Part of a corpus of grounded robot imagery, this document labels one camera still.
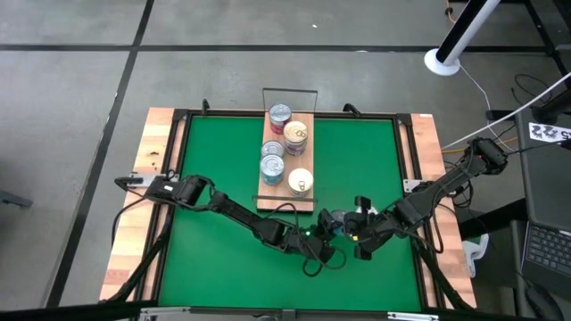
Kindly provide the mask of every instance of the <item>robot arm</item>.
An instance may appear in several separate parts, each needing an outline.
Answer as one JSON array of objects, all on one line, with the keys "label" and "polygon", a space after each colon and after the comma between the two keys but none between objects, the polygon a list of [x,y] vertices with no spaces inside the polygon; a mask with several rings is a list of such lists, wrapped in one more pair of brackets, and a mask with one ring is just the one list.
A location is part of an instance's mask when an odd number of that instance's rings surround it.
[{"label": "robot arm", "polygon": [[[205,186],[211,187],[211,198],[206,206],[195,204]],[[317,225],[299,228],[297,225],[276,218],[263,218],[244,206],[232,201],[225,193],[214,188],[210,179],[200,176],[185,177],[180,182],[170,182],[164,177],[156,177],[145,197],[154,202],[176,205],[194,211],[211,210],[234,220],[252,231],[262,244],[287,254],[299,254],[306,259],[314,259],[321,264],[327,263],[335,254],[335,248],[329,244],[334,237],[336,226],[327,226],[327,220],[319,214]]]},{"label": "robot arm", "polygon": [[460,164],[438,180],[417,188],[414,193],[398,200],[378,215],[368,214],[370,200],[356,199],[361,213],[344,216],[344,232],[358,242],[357,259],[371,259],[372,252],[388,241],[393,234],[399,237],[414,234],[434,215],[434,208],[446,195],[461,188],[479,175],[500,174],[508,165],[508,156],[489,138],[472,140]]}]

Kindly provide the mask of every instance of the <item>tin can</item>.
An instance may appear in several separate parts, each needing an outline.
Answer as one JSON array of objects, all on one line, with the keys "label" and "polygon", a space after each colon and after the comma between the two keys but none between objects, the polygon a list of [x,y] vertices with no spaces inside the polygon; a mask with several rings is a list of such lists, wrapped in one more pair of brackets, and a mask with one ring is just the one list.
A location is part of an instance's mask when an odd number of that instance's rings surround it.
[{"label": "tin can", "polygon": [[285,151],[298,156],[303,154],[307,146],[307,126],[300,121],[290,121],[284,127]]},{"label": "tin can", "polygon": [[292,119],[289,106],[278,103],[269,109],[269,127],[276,134],[284,134],[284,126]]},{"label": "tin can", "polygon": [[261,157],[267,155],[277,155],[284,157],[284,146],[279,141],[268,141],[261,146]]},{"label": "tin can", "polygon": [[287,186],[293,195],[304,197],[313,187],[313,175],[307,169],[294,169],[289,173]]},{"label": "tin can", "polygon": [[277,155],[264,156],[260,161],[261,178],[267,185],[278,185],[284,179],[284,160]]}]

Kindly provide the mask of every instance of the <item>white sticker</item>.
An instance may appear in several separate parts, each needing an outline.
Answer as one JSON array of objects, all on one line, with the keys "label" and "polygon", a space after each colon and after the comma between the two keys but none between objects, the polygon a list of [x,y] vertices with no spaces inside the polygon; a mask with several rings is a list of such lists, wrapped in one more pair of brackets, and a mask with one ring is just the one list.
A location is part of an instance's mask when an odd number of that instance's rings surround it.
[{"label": "white sticker", "polygon": [[530,122],[529,137],[547,143],[558,142],[571,138],[571,129]]}]

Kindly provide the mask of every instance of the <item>green mat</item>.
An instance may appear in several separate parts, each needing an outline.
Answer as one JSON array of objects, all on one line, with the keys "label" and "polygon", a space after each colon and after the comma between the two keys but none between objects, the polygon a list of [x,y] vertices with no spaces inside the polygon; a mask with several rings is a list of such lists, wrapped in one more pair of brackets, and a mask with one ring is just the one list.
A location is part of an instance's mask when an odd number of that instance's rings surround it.
[{"label": "green mat", "polygon": [[[263,119],[193,118],[183,176],[210,177],[217,188],[255,211]],[[355,195],[382,209],[401,197],[390,121],[315,119],[316,213],[354,210]],[[199,204],[206,202],[206,193]],[[293,221],[293,214],[276,215]],[[177,210],[162,282],[161,306],[420,311],[408,239],[393,238],[372,261],[356,260],[344,238],[347,265],[309,278],[303,257],[271,250],[252,233],[211,212]],[[335,256],[331,265],[340,262]]]}]

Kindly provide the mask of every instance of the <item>concrete floor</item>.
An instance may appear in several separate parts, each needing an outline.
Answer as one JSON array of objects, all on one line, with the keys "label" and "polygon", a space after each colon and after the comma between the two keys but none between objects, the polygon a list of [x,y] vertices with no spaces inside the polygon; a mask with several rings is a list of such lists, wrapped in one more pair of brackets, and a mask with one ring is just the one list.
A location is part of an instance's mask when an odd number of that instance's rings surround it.
[{"label": "concrete floor", "polygon": [[[553,39],[571,42],[553,5],[534,3]],[[0,44],[128,45],[144,7],[144,0],[0,0]],[[443,7],[440,0],[155,0],[143,44],[438,46],[451,27]],[[501,4],[471,45],[541,44],[525,8]],[[27,210],[0,206],[0,309],[45,304],[127,55],[0,52],[7,76],[0,78],[0,188],[35,201]],[[497,109],[517,107],[515,74],[547,83],[560,77],[542,54],[465,53],[462,64]],[[265,86],[317,90],[318,110],[349,102],[362,111],[432,113],[442,144],[485,123],[471,80],[435,76],[422,53],[140,53],[62,304],[98,299],[112,218],[124,200],[112,180],[132,169],[148,108],[198,107],[203,98],[212,108],[262,108]],[[520,170],[514,158],[501,177],[477,180],[473,208],[521,197]]]}]

